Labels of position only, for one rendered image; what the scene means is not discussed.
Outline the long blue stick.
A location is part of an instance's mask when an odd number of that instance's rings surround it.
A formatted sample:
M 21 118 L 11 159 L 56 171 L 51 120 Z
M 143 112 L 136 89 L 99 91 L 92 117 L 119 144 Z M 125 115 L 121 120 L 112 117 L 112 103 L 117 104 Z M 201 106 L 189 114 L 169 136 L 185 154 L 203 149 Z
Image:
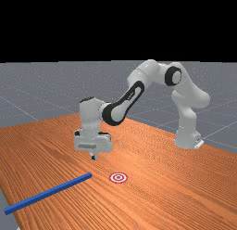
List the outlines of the long blue stick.
M 23 209 L 25 207 L 28 207 L 30 206 L 31 204 L 34 204 L 42 199 L 45 199 L 45 198 L 48 198 L 50 196 L 53 196 L 54 194 L 56 193 L 59 193 L 67 188 L 70 188 L 74 185 L 77 185 L 79 183 L 82 183 L 88 179 L 90 179 L 93 175 L 88 172 L 84 175 L 81 175 L 77 178 L 74 178 L 73 180 L 70 180 L 70 181 L 67 181 L 66 183 L 63 183 L 63 184 L 60 184 L 60 185 L 57 185 L 55 187 L 52 187 L 48 190 L 45 190 L 44 192 L 42 193 L 39 193 L 35 196 L 32 196 L 32 197 L 29 197 L 29 198 L 26 198 L 26 199 L 23 199 L 22 201 L 20 202 L 17 202 L 11 206 L 7 206 L 4 208 L 4 213 L 5 215 L 9 215 L 15 211 L 18 211 L 20 209 Z

